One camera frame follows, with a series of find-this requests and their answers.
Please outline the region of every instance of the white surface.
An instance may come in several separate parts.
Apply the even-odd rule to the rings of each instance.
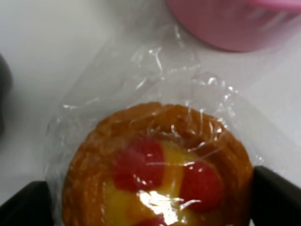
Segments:
[[[115,16],[123,8],[118,1],[125,1],[103,1],[0,0],[0,52],[14,76],[4,106],[0,203],[29,181],[42,179],[42,140],[51,113],[119,23]],[[296,155],[287,158],[292,166],[285,159],[284,175],[301,185],[293,175],[301,160],[301,33],[283,46],[245,54],[200,44],[198,55],[204,70],[224,78],[258,109],[250,112],[255,146],[285,148],[287,143],[294,150]],[[257,119],[276,135],[257,134]],[[280,152],[271,161],[285,158]]]

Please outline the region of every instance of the red fruit topping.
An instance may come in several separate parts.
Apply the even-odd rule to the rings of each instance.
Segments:
[[[147,219],[135,226],[167,226],[163,217]]]
[[[214,210],[222,204],[223,184],[214,168],[197,161],[184,167],[180,198],[183,207],[196,212]]]
[[[121,150],[113,166],[118,189],[130,192],[150,191],[162,184],[164,153],[159,142],[142,139]]]

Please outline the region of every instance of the clear plastic bag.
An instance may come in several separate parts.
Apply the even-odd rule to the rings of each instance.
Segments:
[[[174,24],[125,32],[64,97],[45,145],[56,225],[248,225],[236,91],[194,47]]]

